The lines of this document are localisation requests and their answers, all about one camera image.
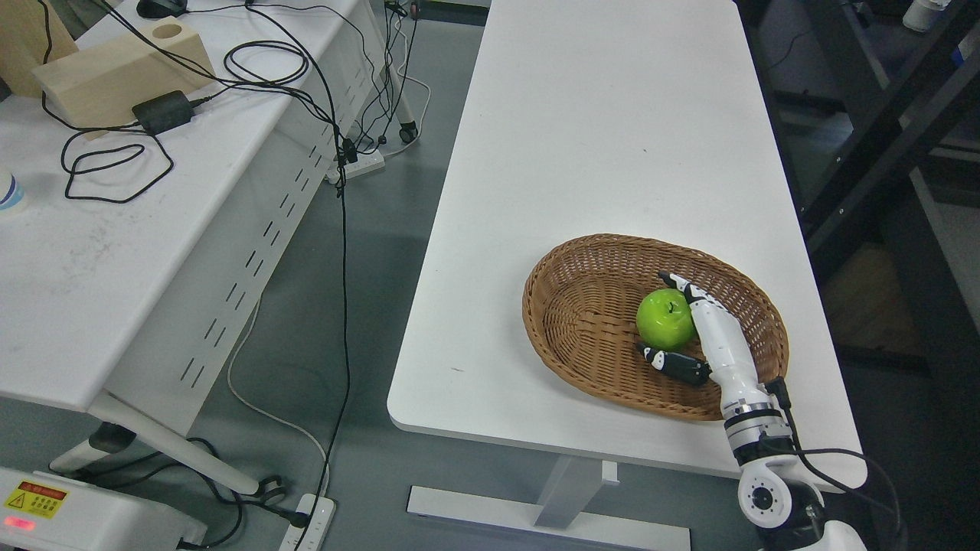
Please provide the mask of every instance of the desk surface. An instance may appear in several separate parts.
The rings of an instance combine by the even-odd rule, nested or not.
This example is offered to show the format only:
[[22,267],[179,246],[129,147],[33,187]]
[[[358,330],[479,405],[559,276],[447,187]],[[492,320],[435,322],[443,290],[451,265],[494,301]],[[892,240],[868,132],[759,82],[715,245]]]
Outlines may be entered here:
[[[197,4],[193,8],[235,2]],[[329,4],[350,13],[356,0]],[[135,5],[128,0],[120,12],[137,27],[148,25]],[[267,13],[314,56],[344,25],[325,10]],[[287,40],[240,7],[180,20],[200,32],[219,75],[227,76],[221,58],[231,47],[259,38]],[[78,44],[84,48],[123,32],[105,18]],[[270,77],[298,65],[287,54],[245,57],[249,69]],[[219,89],[212,84],[192,97]],[[190,124],[161,135],[176,162],[173,172],[125,205],[64,199],[67,176],[58,155],[72,132],[48,118],[36,100],[0,103],[0,163],[11,168],[30,201],[24,211],[0,217],[0,394],[75,410],[89,405],[289,101],[232,90],[198,108]],[[81,139],[73,152],[131,141],[117,135]],[[74,193],[125,197],[141,187],[164,166],[148,143],[144,160],[82,178]]]
[[[859,449],[732,2],[494,2],[388,396],[399,427],[737,476],[721,422],[594,398],[541,362],[520,299],[573,237],[649,236],[751,277],[789,333],[807,447]],[[813,461],[844,483],[864,465]]]

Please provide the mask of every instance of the table caster wheel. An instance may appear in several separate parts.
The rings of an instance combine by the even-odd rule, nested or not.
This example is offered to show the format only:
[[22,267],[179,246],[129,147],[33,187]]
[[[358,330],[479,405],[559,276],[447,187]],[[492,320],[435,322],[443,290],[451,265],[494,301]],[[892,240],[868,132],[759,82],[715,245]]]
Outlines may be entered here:
[[412,143],[418,137],[418,128],[415,123],[406,123],[398,130],[398,135],[403,143]]

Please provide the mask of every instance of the electrical outlet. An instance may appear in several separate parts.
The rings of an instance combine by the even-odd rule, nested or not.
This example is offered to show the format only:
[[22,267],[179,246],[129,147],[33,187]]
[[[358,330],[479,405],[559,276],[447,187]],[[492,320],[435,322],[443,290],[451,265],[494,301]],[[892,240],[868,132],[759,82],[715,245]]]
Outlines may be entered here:
[[[372,173],[383,168],[384,155],[381,155],[381,152],[379,151],[375,151],[367,155],[358,154],[357,163],[344,165],[344,174],[347,175],[347,179],[351,179],[352,177]],[[333,183],[340,178],[340,174],[336,171],[336,169],[333,169],[326,173],[326,178]]]
[[333,518],[333,510],[336,508],[336,504],[325,497],[321,497],[318,500],[314,494],[308,493],[300,498],[300,502],[296,506],[296,512],[309,514],[313,510],[314,501],[317,502],[317,510],[313,513],[313,517],[310,518],[310,527],[307,529],[306,536],[303,538],[299,547],[296,547],[296,542],[299,541],[303,529],[290,526],[286,529],[286,535],[283,536],[282,543],[279,544],[279,551],[293,551],[294,549],[298,549],[298,551],[319,551],[320,546],[323,544],[323,538],[326,536],[326,529],[330,526],[330,519]]

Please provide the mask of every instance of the computer mouse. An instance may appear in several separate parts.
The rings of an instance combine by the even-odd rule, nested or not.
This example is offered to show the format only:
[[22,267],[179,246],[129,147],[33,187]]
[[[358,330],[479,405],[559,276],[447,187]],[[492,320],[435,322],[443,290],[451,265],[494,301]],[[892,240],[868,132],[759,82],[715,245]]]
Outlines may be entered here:
[[136,13],[148,20],[182,16],[187,13],[187,0],[139,0]]

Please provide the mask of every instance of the green apple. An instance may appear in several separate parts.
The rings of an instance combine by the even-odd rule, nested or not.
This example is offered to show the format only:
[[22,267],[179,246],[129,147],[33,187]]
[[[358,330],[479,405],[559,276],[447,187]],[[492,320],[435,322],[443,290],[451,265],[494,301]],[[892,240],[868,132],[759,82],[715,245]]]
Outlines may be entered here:
[[654,291],[636,310],[636,329],[647,345],[659,350],[677,350],[694,335],[691,307],[677,289]]

